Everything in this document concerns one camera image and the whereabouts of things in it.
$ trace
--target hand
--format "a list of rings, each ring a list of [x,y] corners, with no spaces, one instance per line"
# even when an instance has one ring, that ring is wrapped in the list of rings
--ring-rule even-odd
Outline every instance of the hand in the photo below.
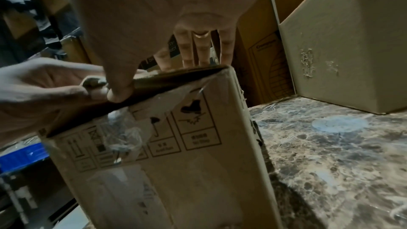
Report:
[[[51,124],[61,110],[107,101],[104,89],[80,86],[103,68],[49,58],[0,68],[0,144]]]
[[[209,62],[210,31],[221,39],[220,62],[230,64],[236,24],[256,0],[70,0],[85,37],[100,57],[112,87],[108,98],[121,102],[133,92],[132,79],[141,61],[155,55],[163,70],[172,34],[184,64],[192,63],[192,38],[201,64]]]

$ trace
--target blue plastic crate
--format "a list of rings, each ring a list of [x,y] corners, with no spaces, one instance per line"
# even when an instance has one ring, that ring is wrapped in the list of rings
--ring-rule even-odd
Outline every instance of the blue plastic crate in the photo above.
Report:
[[[22,141],[0,154],[0,168],[2,172],[12,172],[48,157],[48,152],[38,140]]]

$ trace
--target marble countertop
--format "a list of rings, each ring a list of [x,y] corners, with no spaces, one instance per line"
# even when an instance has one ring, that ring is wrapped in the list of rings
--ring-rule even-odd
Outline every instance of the marble countertop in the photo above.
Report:
[[[286,228],[407,228],[407,112],[301,97],[250,112]]]

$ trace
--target black and white fabric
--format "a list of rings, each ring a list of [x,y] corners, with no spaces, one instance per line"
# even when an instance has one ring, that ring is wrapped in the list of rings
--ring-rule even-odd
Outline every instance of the black and white fabric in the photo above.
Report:
[[[64,59],[66,53],[62,50],[61,36],[58,36],[52,27],[39,0],[0,0],[0,11],[6,11],[11,8],[33,17],[40,35],[51,54],[57,59]]]

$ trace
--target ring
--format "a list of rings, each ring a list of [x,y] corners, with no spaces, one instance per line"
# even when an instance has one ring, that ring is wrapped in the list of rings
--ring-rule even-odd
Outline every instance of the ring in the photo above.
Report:
[[[198,39],[202,39],[202,38],[206,38],[208,35],[209,35],[209,33],[210,33],[210,31],[205,31],[205,32],[203,32],[203,33],[196,33],[196,32],[194,32],[194,31],[192,31],[192,33],[195,35],[195,37],[197,37]]]

